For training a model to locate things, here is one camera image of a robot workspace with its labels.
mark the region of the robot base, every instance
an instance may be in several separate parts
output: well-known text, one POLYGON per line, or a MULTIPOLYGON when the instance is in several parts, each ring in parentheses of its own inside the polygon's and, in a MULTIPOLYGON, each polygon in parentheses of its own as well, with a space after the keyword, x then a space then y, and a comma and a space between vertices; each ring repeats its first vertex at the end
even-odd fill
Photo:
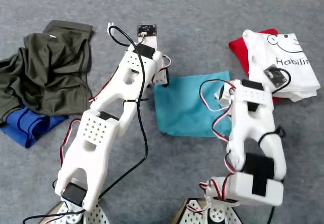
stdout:
POLYGON ((201 201, 196 198, 190 198, 186 201, 180 216, 172 222, 172 224, 241 224, 241 220, 234 209, 225 202, 213 201, 212 207, 207 208, 202 213, 194 213, 186 208, 186 204, 191 205, 195 209, 203 209, 201 201))
MULTIPOLYGON (((69 211, 71 211, 72 205, 67 202, 69 207, 69 211)), ((61 204, 60 209, 56 213, 65 213, 67 211, 66 205, 64 203, 61 204)), ((99 204, 92 211, 87 211, 83 215, 66 215, 58 220, 54 220, 57 217, 52 217, 51 219, 43 219, 41 224, 110 224, 108 218, 103 212, 102 208, 99 204)))

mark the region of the black cable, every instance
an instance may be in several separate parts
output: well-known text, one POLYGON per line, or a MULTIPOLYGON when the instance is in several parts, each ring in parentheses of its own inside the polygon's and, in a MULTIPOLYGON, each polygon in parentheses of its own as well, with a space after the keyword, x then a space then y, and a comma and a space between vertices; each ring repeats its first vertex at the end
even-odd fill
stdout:
POLYGON ((229 161, 227 161, 227 157, 230 153, 231 153, 231 150, 229 150, 228 153, 225 155, 225 160, 226 160, 227 164, 234 169, 234 167, 229 163, 229 161))
POLYGON ((277 68, 277 67, 272 67, 272 68, 269 68, 269 71, 283 71, 283 72, 285 72, 285 73, 288 75, 288 82, 287 82, 285 85, 283 85, 282 87, 279 87, 279 88, 277 88, 276 90, 274 90, 274 91, 272 92, 272 94, 275 94, 276 92, 278 92, 278 91, 284 89, 284 88, 285 88, 286 86, 288 86, 288 85, 290 84, 290 82, 292 81, 292 76, 291 76, 290 73, 289 73, 287 70, 285 70, 285 69, 277 68))
POLYGON ((274 131, 270 131, 267 132, 265 134, 263 134, 260 139, 258 140, 258 145, 260 146, 262 140, 267 136, 267 135, 272 135, 272 134, 276 134, 278 135, 280 138, 284 138, 286 137, 286 132, 285 130, 279 125, 274 131))
POLYGON ((139 43, 143 43, 143 42, 144 42, 144 40, 145 40, 145 38, 146 38, 146 35, 144 35, 144 36, 143 36, 143 38, 142 38, 141 42, 139 42, 139 43))
POLYGON ((141 111, 140 111, 140 103, 142 101, 142 95, 143 95, 144 86, 145 86, 145 69, 144 69, 144 64, 143 64, 141 55, 140 55, 140 53, 138 52, 138 50, 136 48, 136 45, 135 45, 134 41, 124 31, 122 31, 120 28, 112 25, 108 29, 110 36, 111 36, 110 30, 113 29, 113 28, 116 29, 116 30, 118 30, 118 32, 120 32, 123 36, 125 36, 128 39, 128 41, 134 47, 134 50, 135 50, 135 52, 138 55, 138 58, 140 60, 142 74, 143 74, 143 80, 142 80, 142 85, 141 85, 141 90, 140 90, 140 93, 139 93, 139 96, 138 96, 138 100, 137 100, 136 103, 137 103, 138 122, 139 122, 140 127, 141 127, 141 131, 142 131, 143 139, 144 139, 144 144, 145 144, 145 155, 144 155, 144 157, 137 164, 135 164, 132 168, 130 168, 127 172, 125 172, 122 176, 120 176, 115 182, 113 182, 107 189, 105 189, 99 195, 99 199, 101 197, 103 197, 109 190, 111 190, 116 184, 118 184, 124 177, 126 177, 129 173, 131 173, 135 168, 137 168, 139 165, 141 165, 145 161, 145 159, 147 158, 147 155, 148 155, 147 138, 146 138, 146 134, 145 134, 145 131, 144 131, 144 127, 143 127, 143 123, 142 123, 142 118, 141 118, 141 111))
POLYGON ((122 43, 122 42, 119 42, 112 34, 111 34, 111 32, 110 32, 110 28, 111 27, 116 27, 116 26, 114 26, 114 25, 111 25, 110 27, 109 27, 109 29, 108 29, 108 32, 109 32, 109 35, 110 35, 110 37, 113 39, 113 41, 115 41, 117 44, 119 44, 120 46, 125 46, 125 47, 129 47, 130 46, 130 44, 126 44, 126 43, 122 43))
POLYGON ((273 207, 271 208, 271 212, 270 212, 270 216, 269 216, 269 219, 268 219, 267 224, 270 224, 271 221, 272 221, 272 217, 273 217, 274 209, 275 209, 275 206, 273 206, 273 207))
POLYGON ((46 217, 56 217, 56 216, 65 216, 65 215, 79 215, 84 213, 86 210, 80 210, 80 211, 72 211, 72 212, 66 212, 66 213, 57 213, 57 214, 47 214, 47 215, 33 215, 30 217, 25 218, 22 221, 22 224, 26 224, 26 221, 31 219, 37 219, 37 218, 46 218, 46 217))
POLYGON ((220 134, 220 133, 218 133, 215 129, 214 129, 214 124, 215 124, 215 122, 217 121, 217 120, 219 120, 221 117, 223 117, 225 114, 227 114, 227 112, 231 109, 231 107, 232 107, 232 104, 233 104, 233 101, 231 101, 231 103, 230 103, 230 105, 227 107, 227 109, 222 113, 222 114, 220 114, 214 121, 213 121, 213 123, 212 123, 212 131, 219 137, 219 136, 221 136, 221 137, 223 137, 223 138, 225 138, 227 141, 228 141, 228 137, 227 136, 225 136, 225 135, 222 135, 222 134, 220 134))
POLYGON ((54 185, 54 183, 57 181, 57 179, 55 179, 53 182, 52 182, 52 188, 53 188, 53 190, 55 189, 55 185, 54 185))
MULTIPOLYGON (((64 201, 64 204, 65 204, 65 206, 66 206, 66 208, 67 208, 67 211, 66 211, 65 213, 68 213, 68 212, 69 212, 69 207, 68 207, 68 205, 66 204, 65 201, 64 201)), ((63 218, 63 217, 64 217, 64 216, 61 216, 61 217, 58 217, 58 218, 52 219, 51 221, 47 221, 45 224, 47 224, 47 223, 51 223, 52 221, 59 220, 59 219, 61 219, 61 218, 63 218)))

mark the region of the dark green cloth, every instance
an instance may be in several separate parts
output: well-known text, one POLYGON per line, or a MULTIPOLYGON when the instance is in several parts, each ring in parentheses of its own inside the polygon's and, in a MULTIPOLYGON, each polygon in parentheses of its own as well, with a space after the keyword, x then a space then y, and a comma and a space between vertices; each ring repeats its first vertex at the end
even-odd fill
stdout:
POLYGON ((25 37, 24 48, 0 61, 0 119, 23 105, 43 115, 88 109, 91 34, 91 25, 52 21, 25 37))

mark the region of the red cloth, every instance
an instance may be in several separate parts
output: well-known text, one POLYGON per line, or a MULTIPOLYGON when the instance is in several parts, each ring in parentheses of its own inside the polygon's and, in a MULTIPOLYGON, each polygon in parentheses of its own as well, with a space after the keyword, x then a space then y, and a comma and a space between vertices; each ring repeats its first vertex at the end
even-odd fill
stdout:
MULTIPOLYGON (((269 33, 269 34, 279 34, 275 28, 270 28, 260 33, 269 33)), ((243 38, 238 38, 236 40, 231 41, 228 43, 230 50, 236 55, 238 58, 245 74, 249 76, 249 60, 248 60, 248 48, 244 43, 243 38)), ((273 98, 273 102, 275 103, 280 98, 273 98)))

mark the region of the cartoon print on shirt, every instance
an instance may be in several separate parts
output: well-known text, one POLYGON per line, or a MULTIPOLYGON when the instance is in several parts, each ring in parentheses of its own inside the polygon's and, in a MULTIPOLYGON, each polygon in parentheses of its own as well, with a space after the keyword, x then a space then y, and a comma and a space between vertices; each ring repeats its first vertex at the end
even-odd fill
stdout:
POLYGON ((295 34, 270 34, 268 35, 268 42, 273 46, 278 46, 288 53, 302 53, 303 50, 299 45, 299 42, 295 34))

